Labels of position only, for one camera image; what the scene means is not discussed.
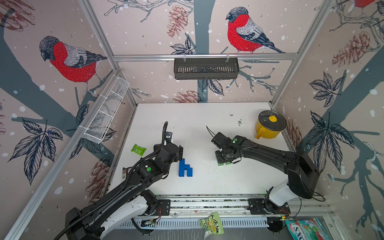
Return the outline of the long blue lego brick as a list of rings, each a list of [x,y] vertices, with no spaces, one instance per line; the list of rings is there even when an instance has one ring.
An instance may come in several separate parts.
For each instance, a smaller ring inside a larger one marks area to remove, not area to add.
[[[185,159],[182,159],[179,164],[179,177],[192,177],[193,176],[193,168],[189,164],[186,164]]]

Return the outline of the long green lego brick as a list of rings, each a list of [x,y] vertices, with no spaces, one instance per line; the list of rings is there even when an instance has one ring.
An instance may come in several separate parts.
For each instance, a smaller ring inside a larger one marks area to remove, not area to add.
[[[227,166],[227,165],[231,165],[231,164],[232,164],[231,162],[218,163],[218,166],[221,167],[221,166]]]

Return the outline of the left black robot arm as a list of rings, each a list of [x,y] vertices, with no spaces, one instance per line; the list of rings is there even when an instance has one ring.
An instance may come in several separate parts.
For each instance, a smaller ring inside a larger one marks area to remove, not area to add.
[[[149,187],[169,173],[172,163],[182,160],[184,150],[173,143],[155,148],[153,153],[140,158],[125,180],[104,197],[81,210],[70,210],[65,228],[55,238],[101,240],[127,219],[155,212],[158,200]]]

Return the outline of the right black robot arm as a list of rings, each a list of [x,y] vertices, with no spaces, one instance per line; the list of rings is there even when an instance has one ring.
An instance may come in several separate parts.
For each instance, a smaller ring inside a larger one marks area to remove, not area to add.
[[[288,176],[281,184],[267,191],[263,199],[267,212],[273,212],[296,197],[313,198],[320,172],[309,157],[259,145],[241,136],[230,139],[220,132],[213,136],[211,142],[218,148],[215,156],[220,164],[236,164],[247,158],[274,167]]]

